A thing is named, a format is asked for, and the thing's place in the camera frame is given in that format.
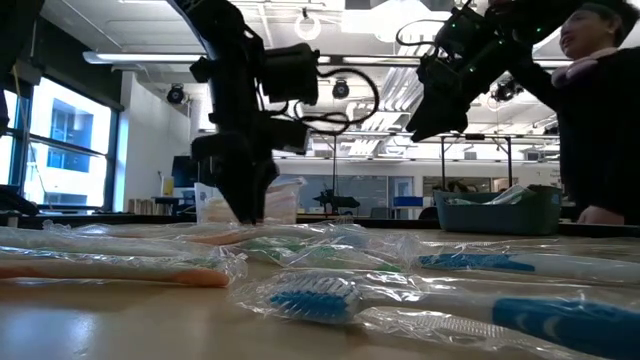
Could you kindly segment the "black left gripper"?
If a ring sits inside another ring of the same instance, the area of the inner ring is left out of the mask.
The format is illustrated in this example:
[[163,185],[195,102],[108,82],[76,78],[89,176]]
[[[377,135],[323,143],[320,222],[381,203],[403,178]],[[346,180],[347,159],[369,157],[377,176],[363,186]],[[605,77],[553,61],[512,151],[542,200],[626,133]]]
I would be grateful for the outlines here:
[[209,120],[217,127],[191,143],[198,180],[217,188],[242,224],[264,221],[266,190],[278,176],[271,152],[301,155],[310,135],[301,121],[259,108],[265,51],[209,50],[190,66],[194,78],[209,85]]

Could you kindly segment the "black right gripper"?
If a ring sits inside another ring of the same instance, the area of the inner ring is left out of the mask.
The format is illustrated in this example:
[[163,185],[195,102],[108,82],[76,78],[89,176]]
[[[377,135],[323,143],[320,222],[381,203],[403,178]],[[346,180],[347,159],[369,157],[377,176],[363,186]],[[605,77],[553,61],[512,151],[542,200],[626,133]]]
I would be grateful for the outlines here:
[[406,125],[411,140],[419,142],[451,131],[464,132],[471,103],[489,91],[507,67],[524,54],[524,46],[512,39],[491,38],[470,57],[450,56],[434,42],[417,69],[423,99]]

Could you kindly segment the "orange toothbrush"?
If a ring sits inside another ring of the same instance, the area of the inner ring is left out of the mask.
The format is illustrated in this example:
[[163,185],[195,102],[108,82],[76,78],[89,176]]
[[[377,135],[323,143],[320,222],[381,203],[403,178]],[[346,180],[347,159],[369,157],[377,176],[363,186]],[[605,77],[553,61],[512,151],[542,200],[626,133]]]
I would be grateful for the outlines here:
[[296,184],[269,188],[265,197],[264,220],[268,223],[295,224],[299,190]]
[[229,229],[212,229],[209,227],[198,235],[189,235],[186,241],[220,246],[230,245],[261,237],[297,237],[308,238],[319,235],[316,230],[302,225],[238,225]]
[[233,254],[147,257],[0,247],[0,279],[113,279],[226,287],[247,264]]

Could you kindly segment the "clear plastic bin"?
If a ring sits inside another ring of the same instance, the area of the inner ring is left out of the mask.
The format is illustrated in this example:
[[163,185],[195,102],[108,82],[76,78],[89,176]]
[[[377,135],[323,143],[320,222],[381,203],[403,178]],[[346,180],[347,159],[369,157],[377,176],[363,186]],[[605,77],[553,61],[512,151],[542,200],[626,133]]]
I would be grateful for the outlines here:
[[[306,184],[302,177],[277,179],[269,186],[265,197],[266,223],[295,224],[300,189]],[[198,223],[236,223],[231,208],[217,188],[195,184],[196,218]]]

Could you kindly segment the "black computer monitor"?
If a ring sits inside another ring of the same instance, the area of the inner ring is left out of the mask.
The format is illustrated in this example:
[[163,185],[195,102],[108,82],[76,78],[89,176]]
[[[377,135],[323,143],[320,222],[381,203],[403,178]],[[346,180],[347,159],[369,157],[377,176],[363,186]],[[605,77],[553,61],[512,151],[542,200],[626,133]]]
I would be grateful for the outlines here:
[[173,158],[171,176],[175,188],[192,188],[198,181],[198,162],[189,155],[179,155]]

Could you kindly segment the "wrapped green toothbrush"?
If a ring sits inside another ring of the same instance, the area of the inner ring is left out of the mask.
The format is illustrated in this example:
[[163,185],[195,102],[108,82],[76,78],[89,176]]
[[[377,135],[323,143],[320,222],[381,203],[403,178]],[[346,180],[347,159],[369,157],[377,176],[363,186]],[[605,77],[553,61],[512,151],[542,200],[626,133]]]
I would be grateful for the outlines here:
[[356,236],[319,239],[261,237],[227,245],[225,249],[263,261],[293,262],[303,257],[320,259],[332,257],[344,247],[356,248],[365,245],[366,240]]
[[224,256],[224,248],[154,238],[116,238],[0,227],[0,246],[118,256]]
[[354,269],[401,272],[402,269],[379,257],[350,246],[322,245],[291,251],[286,248],[247,250],[253,260],[274,263],[286,268]]

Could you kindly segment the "wooden pallets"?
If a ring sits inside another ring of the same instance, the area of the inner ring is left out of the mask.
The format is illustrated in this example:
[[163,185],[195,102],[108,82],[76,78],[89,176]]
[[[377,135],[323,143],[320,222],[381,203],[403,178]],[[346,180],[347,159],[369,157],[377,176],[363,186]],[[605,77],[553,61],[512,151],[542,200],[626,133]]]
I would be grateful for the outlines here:
[[129,199],[127,212],[134,215],[159,215],[161,213],[153,199]]

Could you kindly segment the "black overhead crossbar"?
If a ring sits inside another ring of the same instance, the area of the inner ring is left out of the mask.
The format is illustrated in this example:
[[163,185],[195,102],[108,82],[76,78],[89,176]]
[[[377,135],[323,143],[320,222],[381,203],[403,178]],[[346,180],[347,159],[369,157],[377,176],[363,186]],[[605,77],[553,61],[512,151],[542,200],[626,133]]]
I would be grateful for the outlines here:
[[348,64],[348,63],[344,63],[342,58],[344,56],[374,56],[374,57],[409,57],[409,56],[399,56],[399,55],[351,55],[351,54],[327,54],[327,55],[323,55],[320,54],[318,56],[318,64],[321,66],[359,66],[359,67],[390,67],[390,66],[362,66],[359,64]]

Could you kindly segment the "dark teal plastic bin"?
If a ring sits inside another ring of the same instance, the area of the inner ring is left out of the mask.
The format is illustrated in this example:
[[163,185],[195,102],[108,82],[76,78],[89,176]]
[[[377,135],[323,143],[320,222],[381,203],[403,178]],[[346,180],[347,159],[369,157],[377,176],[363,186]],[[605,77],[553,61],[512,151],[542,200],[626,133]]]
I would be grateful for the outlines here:
[[[559,226],[561,190],[530,185],[534,195],[513,205],[487,205],[501,192],[434,193],[440,227],[449,232],[541,236],[554,234]],[[448,205],[446,197],[463,198],[471,205]]]

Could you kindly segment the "person's hand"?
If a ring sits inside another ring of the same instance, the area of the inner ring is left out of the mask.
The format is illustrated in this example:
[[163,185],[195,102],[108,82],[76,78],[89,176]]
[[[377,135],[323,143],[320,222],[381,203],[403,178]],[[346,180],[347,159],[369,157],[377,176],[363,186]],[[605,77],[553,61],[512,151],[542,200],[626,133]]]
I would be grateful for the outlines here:
[[592,225],[624,225],[625,218],[617,213],[609,211],[607,209],[589,206],[585,208],[579,218],[580,224],[592,224]]
[[567,66],[557,68],[551,74],[552,85],[555,88],[564,87],[595,67],[601,58],[613,55],[618,51],[619,49],[615,47],[604,48],[586,57],[577,59]]

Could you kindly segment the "person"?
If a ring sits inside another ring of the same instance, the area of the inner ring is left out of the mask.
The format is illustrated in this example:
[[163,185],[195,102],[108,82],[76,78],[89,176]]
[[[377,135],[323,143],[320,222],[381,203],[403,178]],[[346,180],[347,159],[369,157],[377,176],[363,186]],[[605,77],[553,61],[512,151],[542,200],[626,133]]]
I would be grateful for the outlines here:
[[624,225],[640,225],[640,47],[622,45],[638,21],[628,0],[588,0],[562,25],[561,50],[571,63],[604,48],[617,53],[561,88],[530,51],[509,69],[557,115],[561,181],[580,214],[597,206]]

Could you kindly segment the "large window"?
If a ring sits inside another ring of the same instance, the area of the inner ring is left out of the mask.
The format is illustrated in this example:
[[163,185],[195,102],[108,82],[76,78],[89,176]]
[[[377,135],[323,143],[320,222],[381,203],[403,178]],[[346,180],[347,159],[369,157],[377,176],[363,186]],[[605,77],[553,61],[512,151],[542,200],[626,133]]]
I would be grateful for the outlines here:
[[119,112],[54,80],[10,74],[0,185],[45,210],[98,209],[113,192]]

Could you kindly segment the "black office chair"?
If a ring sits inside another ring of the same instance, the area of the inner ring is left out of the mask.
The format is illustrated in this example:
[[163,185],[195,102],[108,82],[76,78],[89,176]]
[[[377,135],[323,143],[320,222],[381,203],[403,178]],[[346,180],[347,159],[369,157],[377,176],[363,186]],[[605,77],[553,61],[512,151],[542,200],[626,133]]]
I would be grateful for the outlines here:
[[38,215],[38,207],[19,195],[18,190],[17,186],[0,184],[0,211],[16,211],[27,216]]

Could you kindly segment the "silver finned ceiling duct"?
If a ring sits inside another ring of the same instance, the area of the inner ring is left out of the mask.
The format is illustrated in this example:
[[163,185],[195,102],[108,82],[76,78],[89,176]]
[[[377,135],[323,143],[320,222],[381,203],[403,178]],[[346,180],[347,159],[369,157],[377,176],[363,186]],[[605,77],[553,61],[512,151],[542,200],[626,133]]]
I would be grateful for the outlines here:
[[348,156],[402,157],[411,144],[406,126],[422,100],[422,92],[413,68],[390,68],[380,86],[377,112],[343,134],[341,146],[348,151]]

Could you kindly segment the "black gantry frame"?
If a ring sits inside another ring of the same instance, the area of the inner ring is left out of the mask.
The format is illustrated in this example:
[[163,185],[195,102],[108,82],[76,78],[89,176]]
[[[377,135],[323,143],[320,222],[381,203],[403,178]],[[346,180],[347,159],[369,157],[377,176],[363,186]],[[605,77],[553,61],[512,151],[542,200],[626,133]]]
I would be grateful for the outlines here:
[[465,140],[471,142],[480,142],[485,140],[491,140],[496,146],[503,151],[507,155],[507,169],[508,169],[508,185],[512,186],[514,184],[514,176],[513,176],[513,155],[512,155],[512,144],[515,135],[499,135],[499,134],[481,134],[481,133],[470,133],[470,134],[454,134],[454,133],[446,133],[438,135],[440,139],[440,163],[441,163],[441,182],[442,185],[447,184],[446,180],[446,151],[445,141],[449,138],[453,139],[454,142],[458,140]]
[[303,155],[285,156],[281,152],[276,158],[280,173],[275,185],[298,185],[299,200],[306,207],[318,206],[316,197],[324,197],[327,190],[335,194],[338,183],[338,138],[320,135],[311,139],[310,146]]

